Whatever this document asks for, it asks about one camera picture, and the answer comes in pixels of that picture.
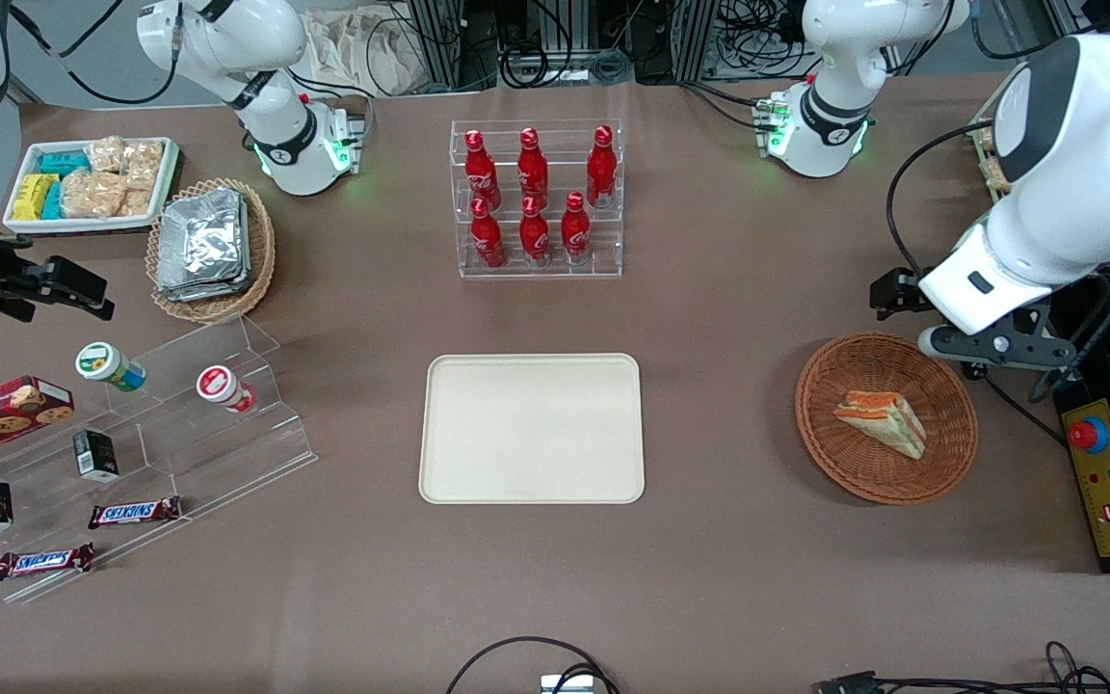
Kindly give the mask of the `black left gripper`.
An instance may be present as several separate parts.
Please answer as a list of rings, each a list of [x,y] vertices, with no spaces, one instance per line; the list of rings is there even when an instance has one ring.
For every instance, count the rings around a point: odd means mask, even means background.
[[[869,303],[875,305],[877,321],[885,321],[902,312],[922,312],[926,298],[919,289],[919,278],[914,271],[891,271],[869,285]]]

